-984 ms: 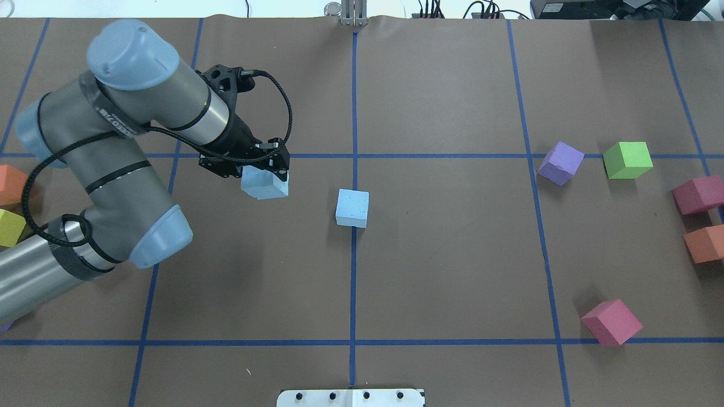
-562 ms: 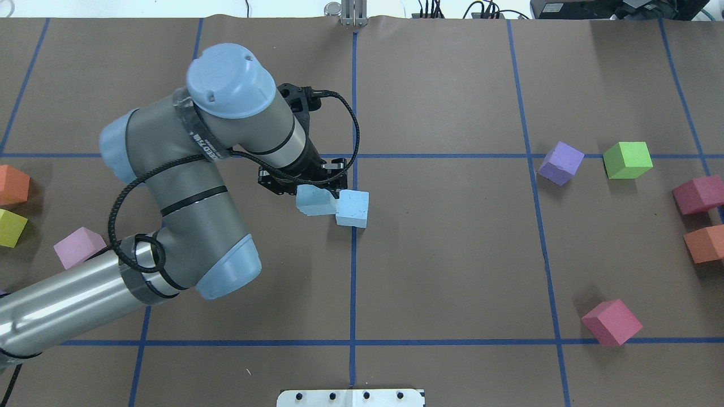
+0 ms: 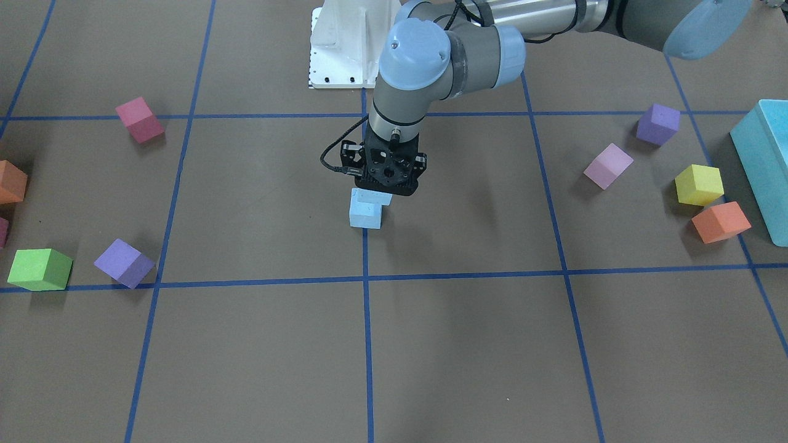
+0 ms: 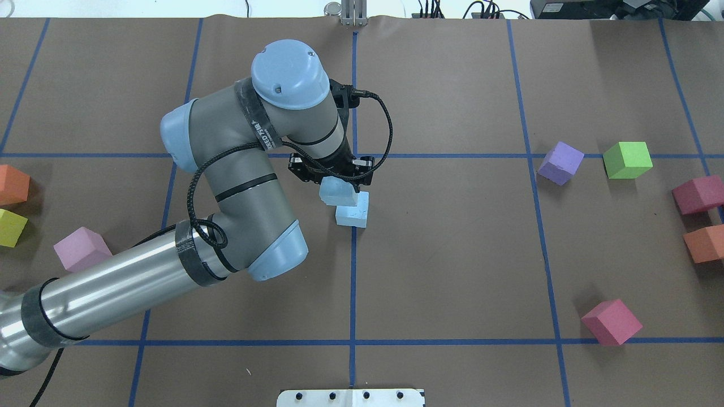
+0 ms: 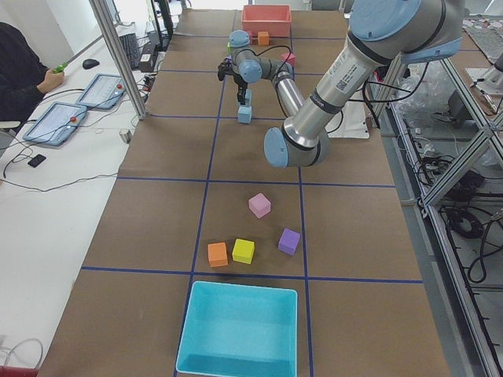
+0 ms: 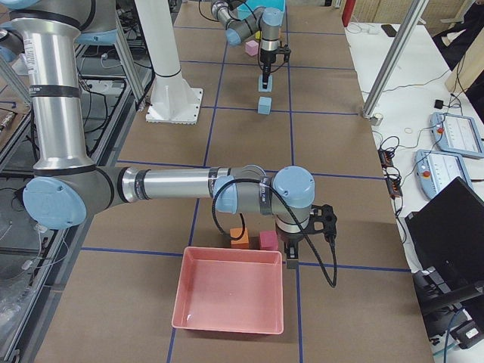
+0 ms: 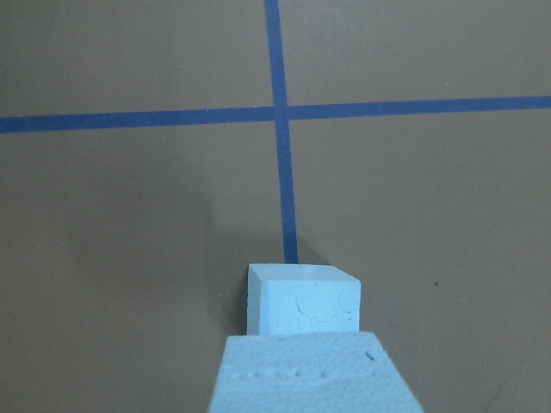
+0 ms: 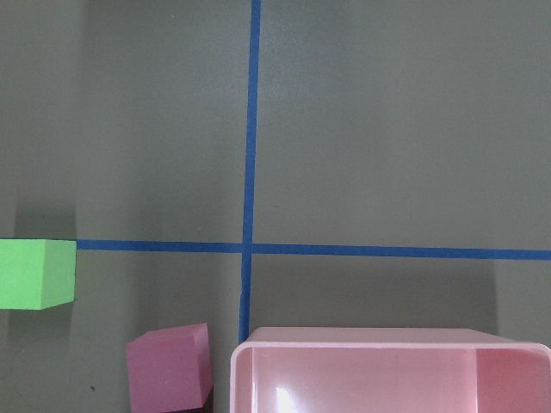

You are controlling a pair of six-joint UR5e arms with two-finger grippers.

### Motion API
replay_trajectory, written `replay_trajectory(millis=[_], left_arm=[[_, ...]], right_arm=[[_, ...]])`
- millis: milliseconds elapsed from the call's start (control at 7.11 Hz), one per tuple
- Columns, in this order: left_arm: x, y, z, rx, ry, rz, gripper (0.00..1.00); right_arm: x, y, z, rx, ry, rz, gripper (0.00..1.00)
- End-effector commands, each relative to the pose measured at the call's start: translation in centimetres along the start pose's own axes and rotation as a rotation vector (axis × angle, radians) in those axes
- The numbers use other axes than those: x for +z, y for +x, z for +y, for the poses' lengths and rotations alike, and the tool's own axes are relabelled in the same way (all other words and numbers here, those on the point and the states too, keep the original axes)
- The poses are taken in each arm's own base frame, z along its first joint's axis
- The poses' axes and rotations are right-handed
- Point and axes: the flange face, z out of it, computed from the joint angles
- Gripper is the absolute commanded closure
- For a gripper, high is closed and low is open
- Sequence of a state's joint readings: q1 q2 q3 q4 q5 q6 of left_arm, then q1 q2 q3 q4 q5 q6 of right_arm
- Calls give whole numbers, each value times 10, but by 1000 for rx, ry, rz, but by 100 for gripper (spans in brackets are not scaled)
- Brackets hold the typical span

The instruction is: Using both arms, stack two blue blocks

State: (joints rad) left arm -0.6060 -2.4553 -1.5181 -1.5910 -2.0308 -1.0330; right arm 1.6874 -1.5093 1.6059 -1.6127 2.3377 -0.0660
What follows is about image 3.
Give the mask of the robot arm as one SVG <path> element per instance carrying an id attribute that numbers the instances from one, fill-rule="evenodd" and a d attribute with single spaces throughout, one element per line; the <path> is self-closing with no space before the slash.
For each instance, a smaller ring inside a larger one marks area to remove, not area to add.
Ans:
<path id="1" fill-rule="evenodd" d="M 341 135 L 334 173 L 358 188 L 410 196 L 427 168 L 419 151 L 422 121 L 432 103 L 520 78 L 526 46 L 555 36 L 613 34 L 672 58 L 697 60 L 734 34 L 749 1 L 455 1 L 402 5 L 378 57 L 366 133 Z"/>

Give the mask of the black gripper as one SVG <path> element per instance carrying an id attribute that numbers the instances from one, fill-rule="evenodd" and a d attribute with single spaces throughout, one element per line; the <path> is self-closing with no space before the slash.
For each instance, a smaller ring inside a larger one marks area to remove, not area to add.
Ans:
<path id="1" fill-rule="evenodd" d="M 426 154 L 419 151 L 419 137 L 388 142 L 368 130 L 363 143 L 342 140 L 340 160 L 355 187 L 378 193 L 411 196 L 426 171 Z"/>

